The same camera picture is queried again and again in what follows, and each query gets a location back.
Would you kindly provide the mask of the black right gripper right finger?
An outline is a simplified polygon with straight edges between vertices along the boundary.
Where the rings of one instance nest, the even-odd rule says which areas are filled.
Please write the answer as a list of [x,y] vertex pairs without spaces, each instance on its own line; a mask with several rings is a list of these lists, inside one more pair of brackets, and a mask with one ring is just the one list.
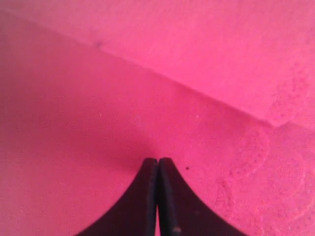
[[157,208],[162,236],[244,235],[200,200],[170,158],[158,162]]

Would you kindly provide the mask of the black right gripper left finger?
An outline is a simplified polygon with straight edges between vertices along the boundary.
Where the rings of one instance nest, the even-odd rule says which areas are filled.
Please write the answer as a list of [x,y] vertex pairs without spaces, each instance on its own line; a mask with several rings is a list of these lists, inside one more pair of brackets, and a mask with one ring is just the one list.
[[118,201],[80,236],[153,236],[156,228],[158,163],[146,158]]

